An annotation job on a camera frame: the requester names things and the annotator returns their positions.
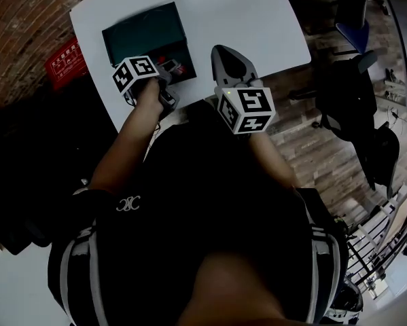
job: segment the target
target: black cloth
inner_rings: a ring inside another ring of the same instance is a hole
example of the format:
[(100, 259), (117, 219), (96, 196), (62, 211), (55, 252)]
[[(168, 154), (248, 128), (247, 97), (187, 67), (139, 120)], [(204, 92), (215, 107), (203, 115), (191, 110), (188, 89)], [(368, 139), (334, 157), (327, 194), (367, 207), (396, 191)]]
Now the black cloth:
[[(85, 214), (81, 230), (96, 217), (110, 326), (174, 325), (215, 251), (247, 257), (286, 317), (305, 320), (312, 263), (304, 203), (259, 169), (245, 143), (216, 125), (174, 126), (118, 199), (100, 191), (73, 197), (70, 208)], [(49, 284), (59, 303), (59, 262), (74, 231), (52, 245)]]

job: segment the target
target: chair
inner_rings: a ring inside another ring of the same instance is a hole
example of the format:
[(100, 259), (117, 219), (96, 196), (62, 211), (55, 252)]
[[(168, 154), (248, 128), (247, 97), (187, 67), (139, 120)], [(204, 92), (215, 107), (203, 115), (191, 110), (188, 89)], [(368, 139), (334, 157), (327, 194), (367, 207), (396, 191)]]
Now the chair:
[(317, 90), (293, 91), (290, 99), (316, 97), (316, 107), (321, 111), (321, 123), (338, 138), (349, 141), (359, 158), (370, 187), (375, 183), (387, 187), (387, 197), (392, 197), (392, 180), (398, 161), (400, 143), (389, 123), (378, 130), (374, 126), (377, 104), (368, 68), (377, 61), (374, 51), (349, 60), (334, 62)]
[(338, 10), (334, 19), (334, 27), (309, 33), (317, 35), (337, 30), (353, 47), (354, 51), (339, 54), (363, 54), (366, 51), (369, 39), (369, 24), (365, 19), (366, 3), (368, 0), (339, 0)]

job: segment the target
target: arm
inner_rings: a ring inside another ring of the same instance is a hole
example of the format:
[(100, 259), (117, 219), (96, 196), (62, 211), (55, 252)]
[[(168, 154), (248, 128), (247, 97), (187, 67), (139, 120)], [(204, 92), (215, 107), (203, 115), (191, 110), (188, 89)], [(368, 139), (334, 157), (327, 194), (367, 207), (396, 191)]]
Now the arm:
[(116, 141), (94, 171), (90, 189), (116, 195), (143, 162), (163, 107), (158, 81), (151, 79), (139, 96)]
[(249, 146), (262, 169), (283, 187), (299, 187), (294, 170), (277, 151), (265, 132), (250, 136)]

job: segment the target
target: hand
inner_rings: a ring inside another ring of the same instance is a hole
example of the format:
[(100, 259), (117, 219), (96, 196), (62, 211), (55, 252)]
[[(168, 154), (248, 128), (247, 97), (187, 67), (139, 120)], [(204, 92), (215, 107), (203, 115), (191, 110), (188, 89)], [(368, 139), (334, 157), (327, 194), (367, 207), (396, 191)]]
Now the hand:
[(159, 95), (160, 86), (158, 84), (158, 80), (153, 77), (149, 80), (146, 87), (141, 91), (136, 108), (159, 116), (164, 111), (164, 107), (159, 101)]

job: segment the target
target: cable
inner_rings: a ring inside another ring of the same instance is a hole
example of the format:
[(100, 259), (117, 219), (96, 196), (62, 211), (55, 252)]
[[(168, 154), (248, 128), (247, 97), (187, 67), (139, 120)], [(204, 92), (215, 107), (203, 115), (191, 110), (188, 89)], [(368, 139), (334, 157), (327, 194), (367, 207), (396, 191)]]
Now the cable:
[(401, 118), (400, 116), (398, 116), (396, 113), (394, 113), (394, 112), (392, 112), (392, 110), (391, 110), (391, 113), (392, 113), (392, 116), (394, 117), (394, 118), (396, 118), (396, 119), (400, 119), (400, 120), (403, 120), (404, 122), (406, 122), (407, 123), (407, 120), (405, 120), (404, 118)]
[(156, 138), (157, 138), (157, 136), (158, 136), (158, 134), (159, 134), (159, 132), (161, 131), (161, 123), (160, 122), (158, 122), (158, 124), (157, 124), (157, 126), (156, 126), (156, 129), (155, 129), (155, 131), (154, 131), (154, 142), (155, 142), (155, 140), (156, 140)]
[(395, 116), (394, 116), (394, 118), (395, 118), (395, 121), (393, 122), (392, 127), (390, 127), (390, 129), (393, 129), (393, 127), (396, 125), (396, 122), (398, 121), (398, 119)]

